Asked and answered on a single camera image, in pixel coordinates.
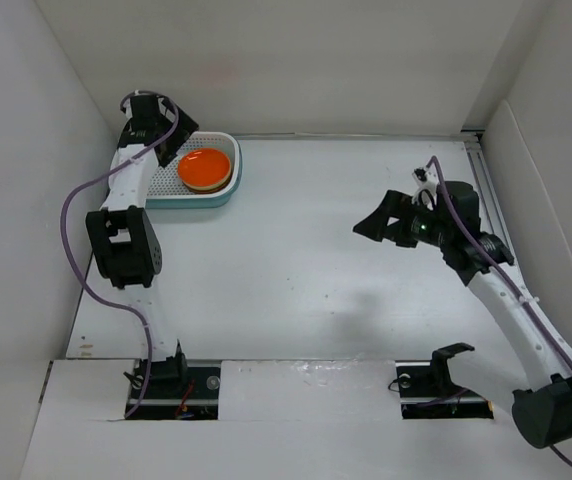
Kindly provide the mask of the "orange plate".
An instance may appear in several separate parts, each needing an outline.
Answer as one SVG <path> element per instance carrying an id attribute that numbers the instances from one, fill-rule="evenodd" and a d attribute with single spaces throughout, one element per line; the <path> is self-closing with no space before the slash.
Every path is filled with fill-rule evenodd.
<path id="1" fill-rule="evenodd" d="M 201 148 L 183 156 L 177 166 L 181 181 L 205 186 L 228 179 L 232 172 L 232 162 L 220 150 Z"/>

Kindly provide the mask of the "beige plate with black patch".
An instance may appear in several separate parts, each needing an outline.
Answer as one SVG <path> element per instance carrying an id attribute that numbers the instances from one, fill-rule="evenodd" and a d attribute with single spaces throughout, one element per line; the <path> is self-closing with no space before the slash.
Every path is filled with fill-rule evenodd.
<path id="1" fill-rule="evenodd" d="M 225 179 L 220 182 L 205 186 L 193 185 L 185 181 L 181 181 L 181 183 L 186 189 L 195 194 L 211 194 L 221 191 L 222 189 L 225 189 L 227 185 L 230 183 L 230 179 Z"/>

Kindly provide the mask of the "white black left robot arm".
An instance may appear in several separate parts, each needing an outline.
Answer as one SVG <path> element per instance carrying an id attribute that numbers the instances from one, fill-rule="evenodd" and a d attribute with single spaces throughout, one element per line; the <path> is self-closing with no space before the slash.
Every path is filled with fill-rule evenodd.
<path id="1" fill-rule="evenodd" d="M 153 177 L 176 157 L 197 123 L 170 98 L 138 90 L 121 102 L 127 122 L 108 176 L 108 195 L 85 224 L 100 275 L 123 292 L 145 335 L 145 353 L 127 378 L 148 399 L 179 397 L 190 384 L 186 357 L 158 298 L 162 248 L 145 204 Z"/>

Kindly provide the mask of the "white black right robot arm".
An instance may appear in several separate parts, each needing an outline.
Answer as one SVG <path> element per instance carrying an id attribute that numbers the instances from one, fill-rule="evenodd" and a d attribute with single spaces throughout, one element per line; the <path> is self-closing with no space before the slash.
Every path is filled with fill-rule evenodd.
<path id="1" fill-rule="evenodd" d="M 458 342 L 433 351 L 429 386 L 440 398 L 465 389 L 511 414 L 518 432 L 537 449 L 572 439 L 572 347 L 555 329 L 519 273 L 510 249 L 483 231 L 480 200 L 465 182 L 423 182 L 413 195 L 386 192 L 354 233 L 398 247 L 426 244 L 490 313 L 521 365 L 484 359 Z"/>

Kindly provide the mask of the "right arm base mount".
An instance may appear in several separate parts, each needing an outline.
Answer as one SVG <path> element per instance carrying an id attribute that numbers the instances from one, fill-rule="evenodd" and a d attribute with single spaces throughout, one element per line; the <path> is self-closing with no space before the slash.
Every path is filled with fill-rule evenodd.
<path id="1" fill-rule="evenodd" d="M 399 396 L 403 420 L 464 420 L 494 418 L 493 408 L 463 387 L 440 386 L 429 360 L 395 362 L 395 378 L 388 390 Z"/>

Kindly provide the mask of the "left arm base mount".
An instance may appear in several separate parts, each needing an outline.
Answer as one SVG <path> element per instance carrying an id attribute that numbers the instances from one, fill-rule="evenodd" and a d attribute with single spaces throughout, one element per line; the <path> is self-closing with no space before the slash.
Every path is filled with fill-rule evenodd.
<path id="1" fill-rule="evenodd" d="M 145 397 L 127 420 L 211 421 L 218 419 L 221 364 L 189 362 L 180 386 L 152 380 Z"/>

